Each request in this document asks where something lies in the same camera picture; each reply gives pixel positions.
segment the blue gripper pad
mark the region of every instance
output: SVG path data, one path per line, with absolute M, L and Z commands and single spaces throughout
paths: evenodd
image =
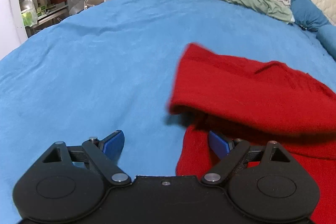
M 103 140 L 99 141 L 98 147 L 114 164 L 117 164 L 124 143 L 124 133 L 121 130 L 116 130 Z
M 226 138 L 223 134 L 217 134 L 213 131 L 208 134 L 208 144 L 220 160 L 229 154 L 234 147 L 232 140 Z

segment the triangular cutout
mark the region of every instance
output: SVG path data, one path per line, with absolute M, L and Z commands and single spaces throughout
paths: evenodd
M 279 149 L 274 148 L 271 156 L 272 161 L 290 162 L 286 155 Z
M 54 148 L 44 159 L 43 163 L 62 161 L 59 148 Z

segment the blue bedsheet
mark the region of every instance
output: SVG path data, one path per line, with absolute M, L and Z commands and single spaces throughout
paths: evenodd
M 131 177 L 174 175 L 184 126 L 169 117 L 189 42 L 219 54 L 279 60 L 336 91 L 336 62 L 315 34 L 220 0 L 112 0 L 29 38 L 0 61 L 0 219 L 20 220 L 15 182 L 55 141 L 125 133 Z

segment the red garment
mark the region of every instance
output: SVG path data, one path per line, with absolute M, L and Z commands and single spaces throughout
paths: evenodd
M 177 175 L 201 177 L 214 164 L 207 133 L 265 145 L 280 142 L 315 179 L 320 201 L 312 220 L 336 220 L 336 94 L 278 61 L 216 55 L 195 43 L 179 63 L 169 111 L 192 111 Z

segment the beige bag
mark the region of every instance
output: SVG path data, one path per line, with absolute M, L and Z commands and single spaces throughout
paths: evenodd
M 84 1 L 84 9 L 88 9 L 92 6 L 96 6 L 96 5 L 99 5 L 101 3 L 103 3 L 104 0 L 85 0 Z

